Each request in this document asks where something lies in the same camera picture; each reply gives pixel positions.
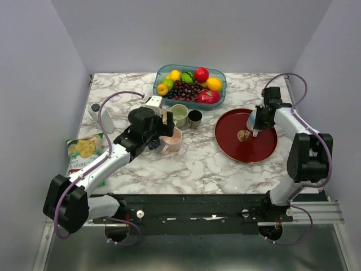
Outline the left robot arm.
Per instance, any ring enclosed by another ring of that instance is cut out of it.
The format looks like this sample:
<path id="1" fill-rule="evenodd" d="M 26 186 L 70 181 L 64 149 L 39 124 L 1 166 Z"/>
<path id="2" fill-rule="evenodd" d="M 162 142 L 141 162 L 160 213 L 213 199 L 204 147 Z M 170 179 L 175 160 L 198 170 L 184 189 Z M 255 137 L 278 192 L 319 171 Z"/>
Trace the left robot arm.
<path id="1" fill-rule="evenodd" d="M 119 199 L 114 195 L 93 198 L 92 193 L 116 170 L 139 156 L 150 142 L 160 136 L 171 137 L 175 127 L 171 112 L 164 123 L 162 116 L 147 107 L 132 110 L 128 119 L 130 126 L 97 159 L 68 177 L 59 174 L 52 179 L 43 213 L 56 228 L 73 234 L 88 220 L 104 217 L 118 223 L 124 219 L 125 209 Z"/>

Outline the light green mug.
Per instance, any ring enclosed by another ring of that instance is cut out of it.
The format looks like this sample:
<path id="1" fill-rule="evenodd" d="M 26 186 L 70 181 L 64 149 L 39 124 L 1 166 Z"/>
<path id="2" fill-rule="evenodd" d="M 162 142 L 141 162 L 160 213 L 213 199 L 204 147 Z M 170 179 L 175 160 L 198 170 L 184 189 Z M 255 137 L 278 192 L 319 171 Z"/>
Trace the light green mug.
<path id="1" fill-rule="evenodd" d="M 188 122 L 188 108 L 183 104 L 175 104 L 170 108 L 173 114 L 173 121 L 177 128 L 182 128 Z"/>

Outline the brown mug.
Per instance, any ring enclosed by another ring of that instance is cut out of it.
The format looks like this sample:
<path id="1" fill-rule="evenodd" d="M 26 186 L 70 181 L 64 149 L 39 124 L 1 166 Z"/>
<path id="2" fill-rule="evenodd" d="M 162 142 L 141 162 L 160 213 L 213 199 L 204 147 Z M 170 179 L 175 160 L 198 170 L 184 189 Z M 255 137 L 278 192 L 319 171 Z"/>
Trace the brown mug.
<path id="1" fill-rule="evenodd" d="M 197 129 L 202 120 L 202 113 L 198 110 L 192 110 L 188 113 L 188 124 L 190 129 Z"/>

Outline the pink mug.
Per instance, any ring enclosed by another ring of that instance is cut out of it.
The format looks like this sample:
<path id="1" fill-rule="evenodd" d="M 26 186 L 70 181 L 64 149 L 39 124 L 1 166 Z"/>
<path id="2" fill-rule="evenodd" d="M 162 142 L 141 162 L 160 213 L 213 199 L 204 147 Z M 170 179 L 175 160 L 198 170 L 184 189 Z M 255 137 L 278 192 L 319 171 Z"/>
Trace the pink mug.
<path id="1" fill-rule="evenodd" d="M 182 147 L 182 132 L 178 128 L 174 128 L 171 137 L 164 136 L 163 141 L 165 146 L 162 149 L 163 153 L 177 152 Z"/>

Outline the dark blue mug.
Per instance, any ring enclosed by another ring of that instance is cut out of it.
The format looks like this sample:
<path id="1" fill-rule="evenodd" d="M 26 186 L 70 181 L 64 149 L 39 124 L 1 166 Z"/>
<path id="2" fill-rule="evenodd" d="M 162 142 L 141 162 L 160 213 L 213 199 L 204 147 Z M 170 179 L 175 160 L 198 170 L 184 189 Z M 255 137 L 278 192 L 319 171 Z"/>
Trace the dark blue mug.
<path id="1" fill-rule="evenodd" d="M 153 139 L 149 142 L 149 150 L 156 150 L 160 146 L 160 139 Z"/>

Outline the cream ceramic mug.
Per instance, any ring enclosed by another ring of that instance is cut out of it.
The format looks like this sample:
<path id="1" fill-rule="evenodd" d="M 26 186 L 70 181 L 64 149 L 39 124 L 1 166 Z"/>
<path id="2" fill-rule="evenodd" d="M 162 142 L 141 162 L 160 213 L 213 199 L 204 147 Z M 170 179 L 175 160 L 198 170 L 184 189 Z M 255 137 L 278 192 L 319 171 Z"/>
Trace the cream ceramic mug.
<path id="1" fill-rule="evenodd" d="M 167 122 L 167 110 L 162 109 L 161 110 L 161 115 L 162 115 L 162 123 L 166 123 Z"/>

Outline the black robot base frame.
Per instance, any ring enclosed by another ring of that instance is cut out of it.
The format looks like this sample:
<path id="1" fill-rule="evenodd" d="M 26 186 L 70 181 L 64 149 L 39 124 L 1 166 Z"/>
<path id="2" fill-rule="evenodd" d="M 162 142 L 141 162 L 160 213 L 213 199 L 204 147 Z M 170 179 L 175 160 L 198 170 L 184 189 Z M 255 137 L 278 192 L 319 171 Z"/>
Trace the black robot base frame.
<path id="1" fill-rule="evenodd" d="M 258 234 L 258 223 L 291 222 L 288 206 L 268 194 L 116 194 L 114 218 L 129 218 L 143 235 Z"/>

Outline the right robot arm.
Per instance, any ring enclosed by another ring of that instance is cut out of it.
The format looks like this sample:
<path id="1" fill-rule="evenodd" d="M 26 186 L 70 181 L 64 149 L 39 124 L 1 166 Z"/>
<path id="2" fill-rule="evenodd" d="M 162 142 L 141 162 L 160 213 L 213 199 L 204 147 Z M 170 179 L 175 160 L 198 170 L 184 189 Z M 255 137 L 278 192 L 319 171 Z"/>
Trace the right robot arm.
<path id="1" fill-rule="evenodd" d="M 259 208 L 260 216 L 272 221 L 280 215 L 279 206 L 287 206 L 303 189 L 321 188 L 331 179 L 333 138 L 313 129 L 292 104 L 284 103 L 279 87 L 265 88 L 262 97 L 263 103 L 256 106 L 246 123 L 253 137 L 278 125 L 292 140 L 288 177 L 269 192 L 270 202 Z"/>

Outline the light blue mug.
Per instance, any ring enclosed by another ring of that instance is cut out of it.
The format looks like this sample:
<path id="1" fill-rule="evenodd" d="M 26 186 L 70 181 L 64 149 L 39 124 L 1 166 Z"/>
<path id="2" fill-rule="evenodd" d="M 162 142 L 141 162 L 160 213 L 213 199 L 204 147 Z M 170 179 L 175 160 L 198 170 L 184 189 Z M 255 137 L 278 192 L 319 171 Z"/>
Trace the light blue mug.
<path id="1" fill-rule="evenodd" d="M 246 121 L 246 127 L 248 128 L 248 130 L 253 131 L 254 130 L 254 126 L 256 123 L 256 115 L 257 115 L 257 110 L 253 110 L 249 117 L 248 120 Z"/>

